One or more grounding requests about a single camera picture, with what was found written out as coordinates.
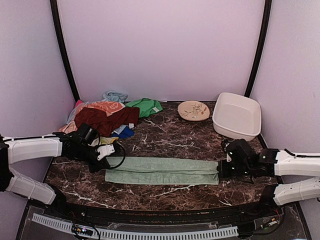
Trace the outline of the mint green panda towel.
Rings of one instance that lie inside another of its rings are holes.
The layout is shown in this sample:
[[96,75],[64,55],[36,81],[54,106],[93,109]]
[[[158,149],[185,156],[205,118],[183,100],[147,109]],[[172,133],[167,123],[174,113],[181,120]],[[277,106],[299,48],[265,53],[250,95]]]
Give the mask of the mint green panda towel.
[[109,183],[129,185],[218,185],[215,161],[129,156],[105,171]]

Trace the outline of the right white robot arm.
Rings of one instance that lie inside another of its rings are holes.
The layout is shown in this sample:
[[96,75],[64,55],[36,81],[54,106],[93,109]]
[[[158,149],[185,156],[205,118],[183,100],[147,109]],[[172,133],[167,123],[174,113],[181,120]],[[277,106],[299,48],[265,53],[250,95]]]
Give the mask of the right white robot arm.
[[226,159],[217,166],[222,178],[249,176],[307,176],[299,182],[267,185],[255,205],[255,213],[266,217],[275,206],[320,198],[320,155],[293,153],[288,149],[264,148],[257,153],[245,139],[221,143]]

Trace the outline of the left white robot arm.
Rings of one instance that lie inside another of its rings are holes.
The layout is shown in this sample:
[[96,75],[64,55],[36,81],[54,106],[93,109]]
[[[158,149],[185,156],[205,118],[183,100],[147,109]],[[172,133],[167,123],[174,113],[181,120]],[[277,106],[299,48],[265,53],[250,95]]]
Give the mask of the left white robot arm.
[[54,132],[43,136],[0,138],[0,190],[12,192],[28,199],[51,205],[51,210],[60,218],[71,213],[64,194],[54,186],[27,177],[11,166],[15,163],[49,158],[67,157],[83,161],[90,173],[109,169],[107,156],[115,152],[114,146],[100,142],[99,132],[83,123],[70,133]]

